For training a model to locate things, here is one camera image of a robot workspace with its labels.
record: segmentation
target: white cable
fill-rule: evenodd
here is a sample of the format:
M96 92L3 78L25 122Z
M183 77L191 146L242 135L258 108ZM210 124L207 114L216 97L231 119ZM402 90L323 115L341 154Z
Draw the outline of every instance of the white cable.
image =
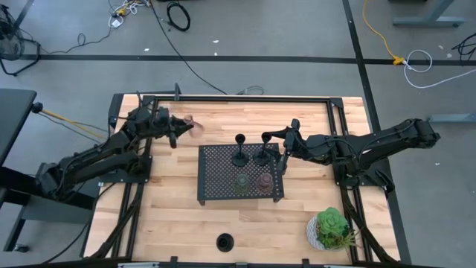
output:
M413 68L413 67L410 66L410 57L411 57L411 55L412 55L413 53L415 53L415 52L420 52L420 53L426 54L426 55L428 56L428 58L430 59L430 66L429 66L427 69L425 69L425 70L416 70L415 68ZM463 77L463 76L465 76L465 75L467 75L467 74L471 74L472 72L475 72L475 71L476 71L476 69L474 69L474 70L468 71L468 72L466 72L466 73L464 73L464 74L460 74L460 75L457 75L457 76L455 76L455 77L450 77L450 78L448 78L448 79L442 80L442 81L440 81L440 82L438 82L438 83L434 83L434 84L432 84L432 85L428 85L428 86L416 86L416 85L414 85L412 82L410 82L410 79L408 79L407 69L408 69L408 70L411 70L411 71L414 71L414 72L417 72L417 73L420 73L420 74L421 74L421 73L426 73L427 71L430 71L430 69L431 69L431 67L432 67L432 65L433 65L433 58L431 58L431 56L430 56L430 54L429 54L428 52L423 51L423 50L421 50L421 49L416 49L416 50L410 52L410 54L409 54L408 57L407 57L407 60L406 60L406 61L405 61L405 60L403 61L403 64L405 65L405 66L403 67L403 74L405 75L405 78L406 78L407 82L408 82L411 86L413 86L414 88L417 88L417 89L429 89L429 88L431 88L431 87L433 87L433 86L438 86L438 85L440 85L441 83L448 82L448 81L450 81L450 80L453 80L453 79L456 79L456 78L459 78L459 77Z
M122 8L126 8L127 10L129 10L130 13L132 13L132 15L135 15L137 14L137 7L142 7L144 6L145 4L142 4L142 3L139 3L137 2L137 0L131 0L131 1L127 1L127 0L124 0L123 4L119 7L116 7L116 9L114 9L114 12L112 14L116 14L118 10L122 9ZM114 26L112 23L111 23L111 20L112 19L119 19L118 22L119 22L119 25L116 25ZM110 28L119 28L122 24L124 23L124 18L122 16L116 16L116 17L113 17L112 15L109 17L109 21L108 21L108 26Z

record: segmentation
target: wooden tabletop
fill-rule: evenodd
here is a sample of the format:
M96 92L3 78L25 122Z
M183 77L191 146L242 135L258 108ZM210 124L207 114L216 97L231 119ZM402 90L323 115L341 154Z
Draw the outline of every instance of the wooden tabletop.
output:
M369 133L362 99L343 101L350 134ZM119 116L127 116L137 105L136 95L124 95ZM152 172L144 189L134 261L169 261L178 256L183 262L300 264L308 258L311 264L350 264L346 250L318 251L306 240L306 224L319 211L330 206L343 211L331 166L289 159L283 176L285 197L276 203L271 199L221 200L200 206L197 201L199 145L234 144L237 133L245 134L247 143L260 143L262 132L281 130L293 118L300 120L303 138L330 134L324 104L179 101L160 105L169 107L178 118L193 115L205 131L200 138L185 133L176 149L170 148L167 138L152 143ZM337 110L335 119L340 131ZM98 201L85 256L94 253L115 227L123 187L115 185ZM387 253L399 259L384 191L361 187L361 198L369 229ZM221 233L234 237L230 252L216 248ZM122 255L125 244L123 239ZM359 257L364 259L361 251Z

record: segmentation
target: gray floor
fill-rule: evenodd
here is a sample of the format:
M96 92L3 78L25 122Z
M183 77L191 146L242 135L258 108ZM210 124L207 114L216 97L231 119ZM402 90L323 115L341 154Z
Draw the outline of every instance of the gray floor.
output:
M3 0L14 17L26 0ZM391 17L423 13L427 4L400 4L370 0L367 18L388 39L393 52L406 57L416 48L444 60L457 53L451 47L475 29L476 4L456 1L446 12L465 16L470 22L458 29L395 28ZM363 0L350 2L365 58L385 58L380 38L362 21ZM266 55L354 57L341 1L284 0L185 1L192 16L187 33L171 30L171 40L186 55ZM165 4L157 4L165 16ZM22 23L49 51L75 45L79 32L88 40L107 33L107 0L35 1ZM174 55L150 10L139 9L104 42L79 48L71 54ZM8 63L8 68L25 64ZM229 93L260 85L267 95L364 96L358 69L351 64L323 63L190 63L205 79ZM425 85L470 68L434 67L411 79ZM370 85L382 127L405 118L426 118L434 113L474 112L476 74L432 89L409 86L401 66L367 66ZM112 94L118 92L171 90L210 94L214 91L180 62L41 61L17 78L0 74L1 87L34 89L45 108L77 121L106 124ZM472 125L435 125L442 139L431 150L407 150L390 158L408 246L414 264L438 267L473 267L476 251L476 180ZM41 162L91 146L92 142L70 133L37 115L31 115L7 159L7 166L35 173ZM97 190L95 182L89 193ZM5 205L0 211L0 241L4 241L19 208ZM77 222L87 218L78 217ZM36 264L60 251L81 230L81 224L28 221L19 238L31 246L26 254L0 252L0 266ZM82 240L58 260L78 258Z

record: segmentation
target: yellow cable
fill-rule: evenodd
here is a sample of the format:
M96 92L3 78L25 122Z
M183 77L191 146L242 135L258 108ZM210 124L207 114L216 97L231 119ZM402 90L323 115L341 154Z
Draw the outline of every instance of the yellow cable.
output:
M67 118L64 118L64 117L62 117L61 115L57 115L57 114L55 114L54 112L50 112L50 111L45 110L45 109L43 109L42 112L45 113L45 114L47 114L47 115L53 116L54 118L57 118L57 119L66 121L66 122L72 124L73 126L79 128L79 129L81 129L81 130L84 130L84 131L86 131L87 133L89 133L89 134L91 134L91 135L93 135L93 136L95 136L95 137L98 137L98 138L106 138L106 137L104 137L104 136L102 136L102 135L99 135L99 134L96 134L96 133L92 132L91 130L86 129L85 127L81 127L79 124L74 123L74 121L71 121L71 120L69 120L69 119L67 119Z
M392 51L390 51L389 47L388 47L388 44L387 44L387 40L385 39L384 36L382 36L377 30L375 30L370 24L369 22L367 21L367 17L366 17L366 13L367 13L367 2L368 0L365 0L364 2L364 8L362 9L362 16L364 17L364 22L365 24L368 26L368 28L370 28L372 30L372 32L374 32L375 34L377 34L378 36L380 36L380 38L382 38L382 40L384 40L384 44L385 44L385 47L388 51L388 53L392 56L393 58L393 64L394 65L399 65L401 64L405 59L402 58L402 57L398 57L398 56L395 56L393 55Z

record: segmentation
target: black perforated platform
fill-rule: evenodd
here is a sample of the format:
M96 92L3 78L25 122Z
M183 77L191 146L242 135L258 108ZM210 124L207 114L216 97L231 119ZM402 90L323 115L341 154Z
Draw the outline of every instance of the black perforated platform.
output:
M278 144L266 148L278 150ZM249 162L237 167L231 161L238 145L205 145L199 147L198 201L273 198L275 202L284 197L283 177L276 170L276 160L265 166L256 165L253 154L263 144L244 144L242 151L248 154Z

